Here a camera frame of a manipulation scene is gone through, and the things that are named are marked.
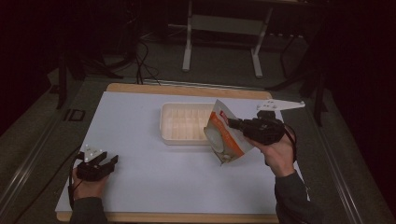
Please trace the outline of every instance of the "sleeve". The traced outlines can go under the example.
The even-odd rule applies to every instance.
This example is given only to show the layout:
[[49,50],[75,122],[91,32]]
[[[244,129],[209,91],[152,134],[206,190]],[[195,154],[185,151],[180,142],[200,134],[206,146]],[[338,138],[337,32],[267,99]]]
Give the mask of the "sleeve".
[[305,184],[297,172],[276,177],[275,196],[276,213],[280,223],[322,223],[323,212],[307,200]]
[[107,224],[107,217],[100,198],[75,200],[71,224]]

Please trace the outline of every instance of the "floor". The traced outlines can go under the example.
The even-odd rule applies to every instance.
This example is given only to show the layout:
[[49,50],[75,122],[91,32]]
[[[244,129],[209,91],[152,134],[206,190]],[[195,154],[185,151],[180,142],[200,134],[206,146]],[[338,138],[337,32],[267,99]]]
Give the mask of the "floor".
[[[142,67],[142,76],[147,78],[145,84],[156,85],[159,82],[162,85],[226,86],[264,91],[265,87],[285,80],[279,63],[279,53],[287,43],[283,37],[269,35],[264,39],[260,53],[264,77],[257,79],[254,77],[247,45],[207,42],[199,38],[194,39],[190,72],[181,71],[184,32],[184,28],[175,29],[165,42],[153,35],[142,37],[142,42],[148,46],[148,50],[143,44],[138,46],[141,57],[148,53],[145,60],[148,66]],[[285,55],[287,71],[295,68],[306,47],[301,38],[290,47]],[[108,62],[118,59],[106,56]],[[123,82],[134,83],[136,71],[137,66],[132,63],[116,73],[125,77]],[[56,84],[56,76],[57,70],[49,74],[52,83]],[[3,214],[7,214],[1,216],[2,223],[15,223],[25,208],[28,209],[17,223],[60,223],[56,219],[54,208],[67,178],[70,162],[67,156],[83,141],[106,86],[117,81],[119,80],[95,74],[94,71],[84,81],[69,79],[69,97],[63,109],[56,109],[57,95],[46,92],[1,136],[0,191],[14,195],[9,198],[8,207],[2,210]],[[299,99],[301,84],[295,83],[272,94]],[[311,199],[318,202],[326,213],[324,223],[396,223],[370,176],[331,93],[325,93],[327,112],[322,113],[322,128],[309,119],[312,117],[313,100],[304,100],[308,104],[308,115],[305,112],[286,114],[295,117],[292,120],[296,124],[306,123],[306,127],[297,127],[298,131],[303,133],[304,129],[310,130],[301,137],[300,144],[309,150],[302,152],[305,156],[302,156],[299,164],[306,174],[305,181],[310,185]],[[84,120],[65,119],[67,109],[85,110]],[[312,134],[320,135],[321,141],[310,139]],[[329,150],[315,150],[315,146],[319,145],[320,148]],[[36,160],[23,166],[30,167],[30,170],[21,170],[21,165],[29,154]],[[23,171],[27,171],[26,176],[21,178],[23,188],[14,186],[11,188],[13,190],[7,190],[14,174],[22,174]],[[2,196],[1,204],[4,204],[6,197],[7,195]]]

